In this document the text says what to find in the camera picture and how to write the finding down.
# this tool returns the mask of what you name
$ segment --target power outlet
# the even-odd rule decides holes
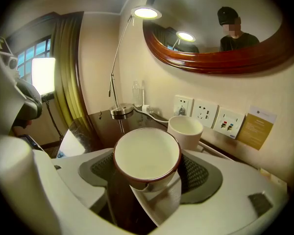
[[[192,113],[193,101],[194,100],[192,98],[176,95],[174,97],[174,115],[190,117]]]
[[[202,125],[212,127],[217,115],[218,105],[196,99],[194,101],[192,118],[198,119]]]
[[[235,139],[242,126],[244,117],[245,115],[220,108],[214,130]]]

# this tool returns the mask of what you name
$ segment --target black shirt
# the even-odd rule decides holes
[[[258,44],[259,40],[248,33],[243,33],[239,38],[234,39],[231,36],[225,36],[220,41],[220,51],[242,49],[255,44]]]

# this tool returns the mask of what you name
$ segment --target person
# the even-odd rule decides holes
[[[220,51],[242,49],[259,43],[257,37],[241,31],[241,18],[231,7],[222,7],[218,11],[219,24],[228,33],[221,38]]]

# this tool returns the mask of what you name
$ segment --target window pane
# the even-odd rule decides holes
[[[31,74],[29,74],[28,76],[26,76],[25,78],[26,82],[31,84]]]
[[[46,50],[46,41],[36,45],[36,55],[43,53]]]
[[[47,50],[50,50],[50,43],[51,43],[51,39],[48,40],[48,43],[47,43]]]
[[[26,50],[26,61],[34,57],[34,46]]]
[[[20,74],[20,77],[23,77],[24,76],[24,65],[18,67],[18,72]]]
[[[31,73],[31,61],[25,63],[25,74]]]
[[[24,63],[24,52],[18,55],[18,66]]]

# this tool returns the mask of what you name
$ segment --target oval mirror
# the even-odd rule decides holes
[[[187,71],[239,74],[294,55],[294,39],[271,0],[147,0],[162,17],[143,24],[162,62]]]

